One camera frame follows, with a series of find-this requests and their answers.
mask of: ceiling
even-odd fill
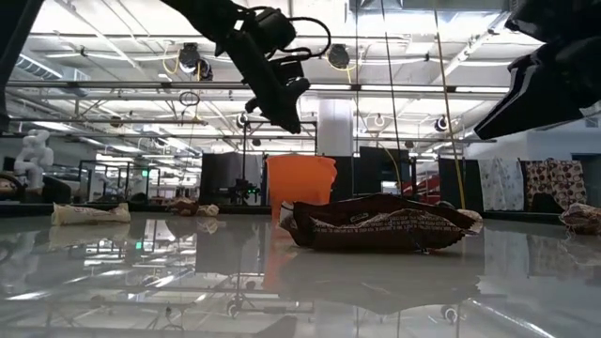
[[[352,59],[350,71],[334,69],[325,59],[303,63],[305,76],[313,84],[441,84],[440,53],[435,43],[436,24],[430,8],[388,8],[387,24],[384,24],[381,12],[366,11],[358,16],[349,15],[345,10],[348,3],[340,0],[237,2],[245,7],[272,6],[286,15],[317,18],[330,28],[332,43],[346,44]],[[194,79],[182,71],[170,74],[170,70],[174,69],[177,50],[183,42],[198,42],[201,54],[213,69],[215,82],[233,84],[241,79],[227,56],[214,57],[214,44],[199,36],[178,12],[161,1],[73,0],[70,4],[72,12],[66,9],[69,5],[64,1],[44,2],[23,49],[24,55],[51,69],[77,69],[89,76],[90,81],[187,82]],[[484,5],[471,11],[449,8],[443,8],[439,14],[441,55],[447,85],[508,87],[510,77],[506,65],[540,46],[536,40],[499,29],[503,24],[502,19],[506,18],[500,9]],[[318,25],[295,23],[295,26],[299,36],[295,40],[296,46],[307,46],[315,51],[325,46],[326,37]],[[39,80],[21,69],[16,69],[12,76],[14,80]],[[18,94],[25,94],[32,100],[20,105],[23,97],[9,96],[15,99],[11,106],[12,115],[39,115],[39,111],[34,114],[29,108],[34,106],[31,102],[40,101],[47,108],[55,108],[43,110],[44,113],[56,115],[56,112],[60,112],[63,117],[76,114],[75,99],[79,98],[72,94],[57,89],[12,90],[13,93],[14,90],[20,91]],[[355,134],[365,137],[394,136],[393,117],[396,115],[400,137],[440,136],[433,125],[445,113],[442,93],[424,93],[419,88],[411,90],[414,92],[395,94],[394,105],[390,93],[385,90],[360,91],[358,95],[348,92],[347,97],[353,100]],[[252,96],[251,93],[248,90],[197,90],[195,93],[200,96],[200,103],[186,108],[178,102],[180,91],[175,89],[170,93],[151,89],[90,89],[89,96],[79,100],[79,113],[85,111],[85,118],[119,115],[123,118],[153,120],[192,119],[196,115],[206,120],[208,125],[148,125],[143,130],[153,130],[167,136],[169,133],[216,136],[215,140],[186,140],[191,147],[202,151],[227,151],[232,146],[242,148],[238,141],[224,143],[217,139],[223,135],[241,134],[241,129],[236,127],[236,118],[243,110],[244,102]],[[138,97],[136,100],[123,100],[119,98],[121,95]],[[328,97],[328,93],[320,91],[303,96],[298,103],[301,120],[316,120],[319,101]],[[501,97],[502,94],[479,93],[451,96],[449,108],[455,130],[463,133],[470,131]],[[69,128],[91,131],[92,127],[95,132],[136,133],[140,132],[141,126],[126,123],[116,129],[106,124],[71,124]],[[254,132],[256,135],[288,135],[268,124]],[[307,125],[303,135],[315,135],[314,127]],[[104,138],[101,142],[110,145],[122,141]],[[130,144],[136,142],[136,139],[130,140]],[[381,143],[395,146],[393,142]],[[153,150],[152,144],[146,140],[138,142],[138,145],[145,146],[144,151]],[[435,145],[418,143],[416,150],[425,151],[432,146]],[[260,151],[313,151],[315,144],[312,140],[277,140],[265,141],[261,146],[249,145],[249,148]]]

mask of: orange container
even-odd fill
[[[331,184],[336,179],[336,160],[285,155],[267,159],[270,184],[271,218],[280,221],[283,202],[325,205],[330,202]]]

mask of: white humanoid robot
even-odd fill
[[[23,138],[23,149],[15,160],[14,173],[28,189],[43,188],[44,170],[54,163],[54,152],[46,146],[49,137],[48,131],[31,130]]]

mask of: orange bin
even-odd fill
[[[273,156],[267,159],[271,218],[280,221],[283,202],[325,205],[330,202],[331,184],[336,179],[336,160],[301,155]]]

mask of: reflective floor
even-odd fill
[[[263,216],[0,221],[0,337],[599,337],[601,242],[485,222],[425,254],[334,254]]]

